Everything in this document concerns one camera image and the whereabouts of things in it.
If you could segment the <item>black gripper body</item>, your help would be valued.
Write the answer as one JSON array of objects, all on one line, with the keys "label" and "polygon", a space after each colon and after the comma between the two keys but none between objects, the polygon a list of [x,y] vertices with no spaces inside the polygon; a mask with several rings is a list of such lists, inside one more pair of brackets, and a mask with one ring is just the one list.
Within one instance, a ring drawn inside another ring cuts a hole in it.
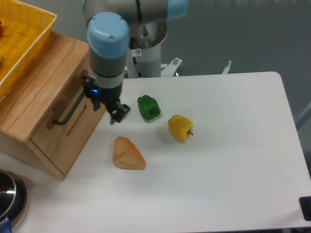
[{"label": "black gripper body", "polygon": [[108,112],[112,112],[117,102],[120,101],[120,94],[123,82],[123,75],[112,78],[95,76],[95,85],[99,90],[98,98],[105,105]]}]

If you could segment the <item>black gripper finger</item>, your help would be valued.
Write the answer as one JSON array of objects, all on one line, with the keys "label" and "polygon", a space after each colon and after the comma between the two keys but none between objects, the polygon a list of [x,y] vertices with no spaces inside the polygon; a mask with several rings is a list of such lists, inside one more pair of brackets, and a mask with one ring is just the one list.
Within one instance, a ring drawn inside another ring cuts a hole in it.
[{"label": "black gripper finger", "polygon": [[89,98],[93,104],[93,110],[97,111],[100,108],[101,102],[98,98],[99,90],[95,85],[95,78],[90,76],[83,77],[83,90],[87,98]]},{"label": "black gripper finger", "polygon": [[114,123],[120,123],[126,117],[130,110],[131,108],[128,105],[117,102],[114,110],[110,114],[110,124],[113,125]]}]

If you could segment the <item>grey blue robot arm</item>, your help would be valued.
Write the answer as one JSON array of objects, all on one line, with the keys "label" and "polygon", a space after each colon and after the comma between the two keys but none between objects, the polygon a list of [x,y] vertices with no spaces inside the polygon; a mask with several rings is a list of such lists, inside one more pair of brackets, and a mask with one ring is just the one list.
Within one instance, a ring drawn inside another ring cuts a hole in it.
[{"label": "grey blue robot arm", "polygon": [[160,77],[167,22],[187,12],[186,0],[83,2],[92,73],[82,84],[95,110],[104,105],[112,123],[123,120],[130,111],[120,101],[125,74],[131,78]]}]

